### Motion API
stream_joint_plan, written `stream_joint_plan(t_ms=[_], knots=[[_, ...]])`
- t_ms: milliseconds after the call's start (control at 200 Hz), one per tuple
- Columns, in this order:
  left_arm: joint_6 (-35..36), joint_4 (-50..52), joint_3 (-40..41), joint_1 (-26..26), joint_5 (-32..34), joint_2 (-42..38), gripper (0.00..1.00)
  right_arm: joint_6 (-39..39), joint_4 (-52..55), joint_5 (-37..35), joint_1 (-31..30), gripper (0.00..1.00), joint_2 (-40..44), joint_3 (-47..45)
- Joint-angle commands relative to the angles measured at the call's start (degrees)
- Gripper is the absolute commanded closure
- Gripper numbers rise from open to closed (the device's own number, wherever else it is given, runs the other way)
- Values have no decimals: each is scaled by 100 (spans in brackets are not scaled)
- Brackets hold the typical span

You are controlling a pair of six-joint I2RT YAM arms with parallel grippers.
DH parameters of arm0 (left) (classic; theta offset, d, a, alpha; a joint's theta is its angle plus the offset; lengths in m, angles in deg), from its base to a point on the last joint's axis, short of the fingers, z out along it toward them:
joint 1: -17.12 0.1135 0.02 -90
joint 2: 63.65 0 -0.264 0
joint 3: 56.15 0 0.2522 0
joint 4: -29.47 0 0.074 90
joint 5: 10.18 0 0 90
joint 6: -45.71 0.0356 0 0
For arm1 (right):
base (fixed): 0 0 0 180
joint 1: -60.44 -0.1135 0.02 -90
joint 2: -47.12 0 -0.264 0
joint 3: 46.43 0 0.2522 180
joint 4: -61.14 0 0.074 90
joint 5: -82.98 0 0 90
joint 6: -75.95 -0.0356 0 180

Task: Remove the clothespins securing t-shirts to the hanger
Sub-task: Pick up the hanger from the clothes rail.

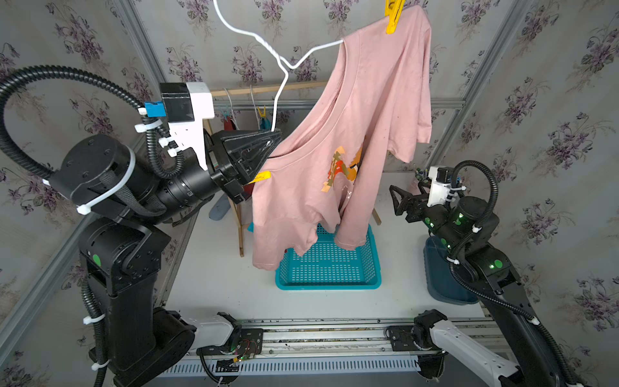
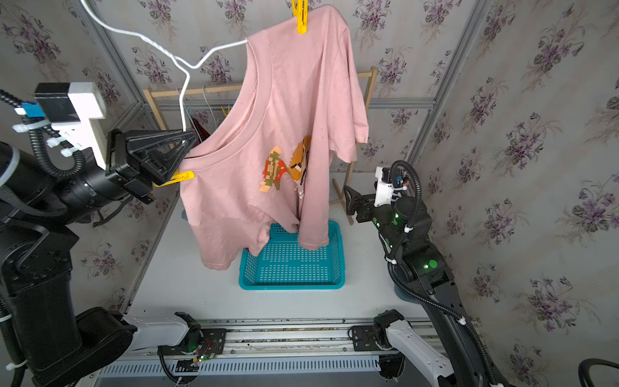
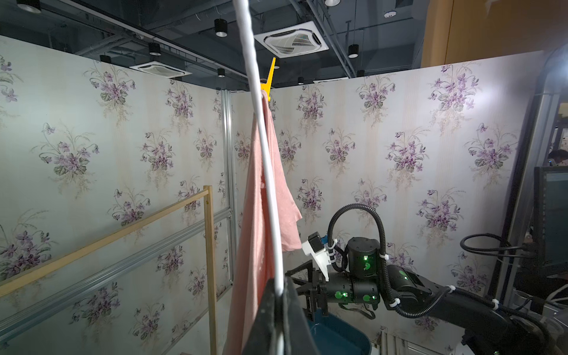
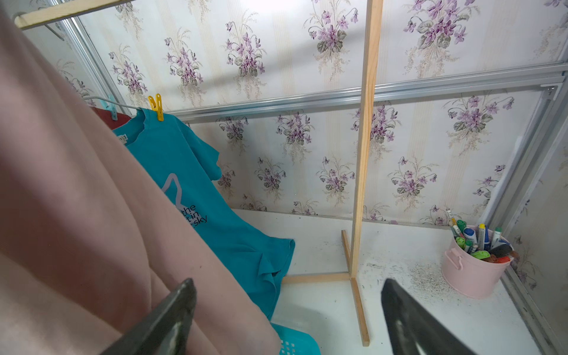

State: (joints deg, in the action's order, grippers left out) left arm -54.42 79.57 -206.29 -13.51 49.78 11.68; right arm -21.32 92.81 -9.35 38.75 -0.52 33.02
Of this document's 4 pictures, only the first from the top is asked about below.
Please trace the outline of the white wire hanger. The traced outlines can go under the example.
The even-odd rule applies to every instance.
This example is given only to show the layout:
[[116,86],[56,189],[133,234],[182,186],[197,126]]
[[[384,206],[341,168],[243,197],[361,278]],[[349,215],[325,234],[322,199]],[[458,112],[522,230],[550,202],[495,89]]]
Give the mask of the white wire hanger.
[[343,43],[343,40],[336,40],[334,42],[330,42],[328,44],[324,44],[324,45],[318,45],[315,46],[314,48],[311,48],[304,56],[302,56],[295,64],[291,64],[285,57],[283,57],[282,55],[280,55],[277,50],[275,50],[275,48],[270,45],[262,36],[256,34],[255,32],[250,32],[250,31],[246,31],[243,29],[240,29],[238,27],[234,27],[232,24],[230,24],[226,18],[224,17],[220,7],[219,7],[219,1],[218,0],[214,0],[214,9],[215,12],[217,14],[217,16],[219,17],[219,19],[221,20],[221,22],[223,23],[223,25],[230,31],[235,32],[236,34],[239,35],[244,35],[244,36],[249,36],[251,38],[253,38],[258,44],[262,45],[270,54],[271,56],[273,56],[276,60],[276,63],[279,67],[279,69],[281,70],[281,72],[284,74],[284,78],[277,90],[277,93],[275,95],[275,98],[273,100],[273,106],[272,106],[272,127],[271,127],[271,131],[274,132],[275,129],[277,128],[277,110],[279,107],[279,99],[281,94],[283,93],[288,80],[290,78],[290,71],[291,70],[295,70],[297,68],[299,68],[304,61],[306,61],[312,54],[314,54],[315,52],[319,51],[319,50],[323,50],[323,49],[327,49],[327,48],[331,48],[331,47],[335,47],[335,46],[339,46]]

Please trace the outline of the pink t-shirt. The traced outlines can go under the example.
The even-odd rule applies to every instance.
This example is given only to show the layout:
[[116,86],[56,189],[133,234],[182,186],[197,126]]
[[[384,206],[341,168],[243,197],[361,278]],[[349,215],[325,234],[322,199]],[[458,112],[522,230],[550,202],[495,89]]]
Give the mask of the pink t-shirt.
[[306,253],[322,227],[343,249],[362,246],[388,155],[411,162],[430,141],[431,26],[403,10],[343,39],[310,113],[264,164],[252,193],[253,265],[274,271],[292,249]]

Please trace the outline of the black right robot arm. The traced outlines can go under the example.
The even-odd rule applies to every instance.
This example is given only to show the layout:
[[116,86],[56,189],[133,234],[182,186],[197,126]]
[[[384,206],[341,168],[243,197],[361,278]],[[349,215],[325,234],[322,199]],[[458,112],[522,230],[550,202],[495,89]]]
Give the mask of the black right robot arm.
[[413,343],[452,355],[488,386],[584,385],[535,313],[517,269],[489,242],[499,224],[493,171],[479,161],[433,166],[418,188],[419,194],[412,194],[389,187],[395,215],[423,223],[438,239],[451,277],[486,307],[515,359],[485,348],[437,310],[414,319]]

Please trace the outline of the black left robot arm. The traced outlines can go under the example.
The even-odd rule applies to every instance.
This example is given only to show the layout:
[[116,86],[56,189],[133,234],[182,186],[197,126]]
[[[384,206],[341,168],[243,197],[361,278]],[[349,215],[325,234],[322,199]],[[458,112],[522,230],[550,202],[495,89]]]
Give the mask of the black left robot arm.
[[8,130],[1,150],[16,164],[73,203],[94,213],[78,251],[86,270],[82,301],[93,327],[90,351],[102,385],[114,374],[117,386],[142,386],[190,351],[197,329],[176,311],[153,302],[163,251],[170,236],[161,223],[186,208],[199,208],[217,193],[235,203],[281,142],[280,130],[221,131],[203,123],[214,114],[211,92],[202,82],[164,83],[159,101],[142,101],[120,85],[81,69],[37,65],[17,69],[1,82],[1,103],[27,85],[49,79],[82,82],[123,100],[140,115],[147,159],[107,134],[76,144],[59,169],[32,159]]

